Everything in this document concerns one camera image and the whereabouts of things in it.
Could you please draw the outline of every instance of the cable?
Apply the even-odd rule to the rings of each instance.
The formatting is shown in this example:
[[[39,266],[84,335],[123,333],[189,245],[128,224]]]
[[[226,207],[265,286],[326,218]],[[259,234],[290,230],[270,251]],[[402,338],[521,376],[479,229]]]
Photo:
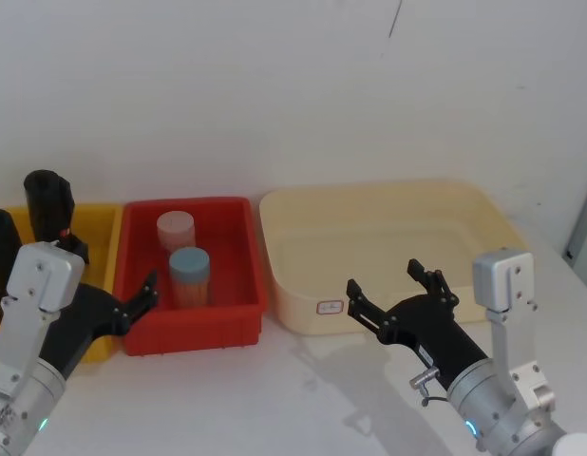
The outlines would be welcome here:
[[[437,397],[437,396],[429,396],[423,399],[422,405],[423,407],[428,407],[428,403],[430,401],[441,401],[441,402],[448,402],[444,397]]]

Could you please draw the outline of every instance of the robotic arm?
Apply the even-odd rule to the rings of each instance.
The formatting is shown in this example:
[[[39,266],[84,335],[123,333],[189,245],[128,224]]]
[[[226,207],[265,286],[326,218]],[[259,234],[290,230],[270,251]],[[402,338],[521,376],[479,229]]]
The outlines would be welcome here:
[[[124,335],[156,306],[156,275],[131,300],[80,284],[85,262],[50,243],[23,246],[1,301],[0,455],[19,456],[96,338]]]
[[[433,398],[426,384],[437,380],[449,402],[477,439],[477,449],[493,456],[587,456],[587,435],[566,433],[551,419],[555,394],[534,350],[532,316],[534,259],[526,252],[500,250],[473,264],[475,299],[492,325],[493,358],[454,320],[459,300],[441,271],[425,272],[412,259],[409,275],[426,294],[406,299],[387,312],[373,305],[350,280],[349,315],[385,344],[411,348],[426,370],[410,385]]]

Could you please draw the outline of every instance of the metal bracket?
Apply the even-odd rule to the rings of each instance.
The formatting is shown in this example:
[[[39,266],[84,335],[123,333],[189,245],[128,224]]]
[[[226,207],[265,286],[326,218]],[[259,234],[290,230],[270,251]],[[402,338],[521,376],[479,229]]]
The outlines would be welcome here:
[[[423,373],[416,375],[409,381],[409,385],[413,390],[418,390],[423,397],[428,397],[428,389],[426,388],[426,384],[431,380],[434,380],[439,375],[439,369],[435,366],[432,368],[428,368]]]
[[[23,246],[1,305],[0,415],[27,383],[38,361],[48,326],[68,306],[85,264],[49,243]]]
[[[500,250],[473,263],[475,299],[492,323],[494,367],[499,382],[526,413],[552,411],[555,394],[536,360],[532,316],[534,258],[528,252]]]

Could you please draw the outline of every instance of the label on bin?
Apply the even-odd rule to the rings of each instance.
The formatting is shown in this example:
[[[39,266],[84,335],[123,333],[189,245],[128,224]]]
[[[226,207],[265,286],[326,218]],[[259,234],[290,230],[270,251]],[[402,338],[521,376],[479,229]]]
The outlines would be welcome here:
[[[344,301],[321,301],[316,305],[319,315],[340,314],[344,310]]]

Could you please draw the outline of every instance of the blue led light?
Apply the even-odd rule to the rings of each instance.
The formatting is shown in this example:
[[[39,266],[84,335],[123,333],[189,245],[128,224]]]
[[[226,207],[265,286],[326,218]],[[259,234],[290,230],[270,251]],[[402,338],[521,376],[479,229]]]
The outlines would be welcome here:
[[[473,434],[474,437],[477,437],[477,429],[475,428],[475,425],[470,421],[465,421],[464,423],[469,429],[471,429],[471,434]]]

